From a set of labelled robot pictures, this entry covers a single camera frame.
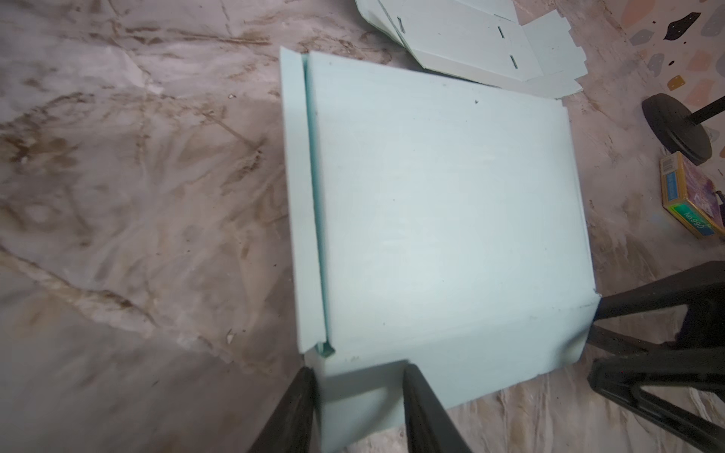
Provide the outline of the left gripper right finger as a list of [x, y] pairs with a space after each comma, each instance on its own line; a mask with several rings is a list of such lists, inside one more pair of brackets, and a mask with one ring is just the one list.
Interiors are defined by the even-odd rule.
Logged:
[[416, 365], [406, 365], [402, 390], [409, 452], [472, 452]]

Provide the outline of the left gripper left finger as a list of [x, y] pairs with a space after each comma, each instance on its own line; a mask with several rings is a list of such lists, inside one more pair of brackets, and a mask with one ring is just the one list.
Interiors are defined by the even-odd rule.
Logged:
[[316, 378], [301, 368], [248, 452], [309, 452], [315, 416]]

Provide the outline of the mint paper box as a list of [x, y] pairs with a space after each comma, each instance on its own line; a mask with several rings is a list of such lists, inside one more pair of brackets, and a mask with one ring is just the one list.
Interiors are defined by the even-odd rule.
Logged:
[[323, 451], [402, 423], [407, 364], [452, 408], [579, 360], [600, 295], [561, 101], [319, 52], [279, 65]]

